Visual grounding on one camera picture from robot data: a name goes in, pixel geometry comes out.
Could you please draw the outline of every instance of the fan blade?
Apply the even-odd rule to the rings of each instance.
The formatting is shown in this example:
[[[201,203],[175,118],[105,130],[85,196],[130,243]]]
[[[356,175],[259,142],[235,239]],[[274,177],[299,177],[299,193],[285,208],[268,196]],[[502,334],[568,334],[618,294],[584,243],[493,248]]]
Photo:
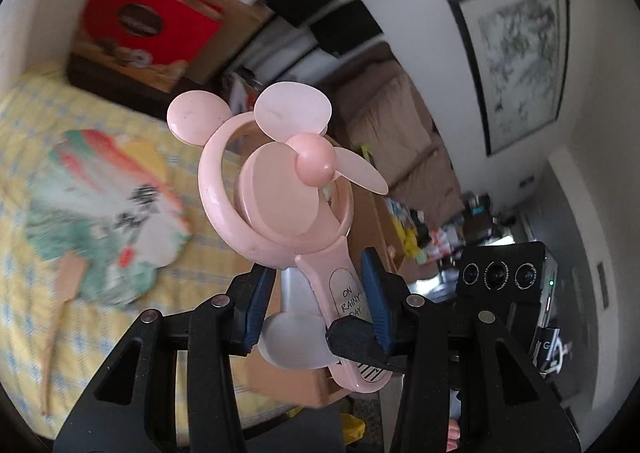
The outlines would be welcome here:
[[[318,216],[318,188],[296,173],[296,151],[284,143],[268,143],[249,156],[239,178],[241,211],[258,233],[297,237]]]
[[[177,96],[166,111],[169,130],[183,143],[204,146],[213,133],[231,117],[221,98],[204,90],[190,90]]]
[[[369,162],[345,148],[335,148],[335,171],[351,182],[379,195],[389,193],[386,180]]]
[[[282,81],[258,96],[254,116],[265,134],[286,143],[301,132],[322,132],[331,118],[331,102],[309,85]]]

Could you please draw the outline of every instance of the pink fan hub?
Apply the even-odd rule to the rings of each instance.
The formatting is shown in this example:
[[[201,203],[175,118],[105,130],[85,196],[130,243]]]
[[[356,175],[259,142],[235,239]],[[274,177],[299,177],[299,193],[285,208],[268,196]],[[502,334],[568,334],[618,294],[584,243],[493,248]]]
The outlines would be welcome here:
[[[335,151],[329,141],[318,134],[303,132],[287,141],[298,154],[296,172],[307,186],[320,188],[334,178]]]

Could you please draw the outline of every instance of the red box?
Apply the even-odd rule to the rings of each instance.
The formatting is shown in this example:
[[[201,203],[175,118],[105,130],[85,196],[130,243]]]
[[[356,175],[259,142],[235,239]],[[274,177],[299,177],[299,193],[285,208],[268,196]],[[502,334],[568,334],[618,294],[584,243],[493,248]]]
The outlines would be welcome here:
[[[73,50],[168,92],[221,20],[199,0],[89,0]]]

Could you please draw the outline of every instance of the oval label on handle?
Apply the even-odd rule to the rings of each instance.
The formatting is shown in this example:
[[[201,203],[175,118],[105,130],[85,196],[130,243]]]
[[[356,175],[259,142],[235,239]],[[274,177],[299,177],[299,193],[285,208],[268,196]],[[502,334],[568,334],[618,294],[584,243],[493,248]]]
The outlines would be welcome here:
[[[346,269],[337,269],[329,279],[329,289],[334,297],[338,317],[351,315],[371,321],[367,298],[353,274]]]

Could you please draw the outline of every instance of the sofa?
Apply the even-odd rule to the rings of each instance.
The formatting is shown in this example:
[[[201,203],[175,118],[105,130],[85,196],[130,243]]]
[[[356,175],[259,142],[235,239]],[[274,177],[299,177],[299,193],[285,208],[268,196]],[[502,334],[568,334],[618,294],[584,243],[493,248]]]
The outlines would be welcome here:
[[[423,211],[429,229],[463,210],[442,138],[387,43],[359,54],[316,86],[334,106],[330,135],[347,148],[366,144],[389,195]]]

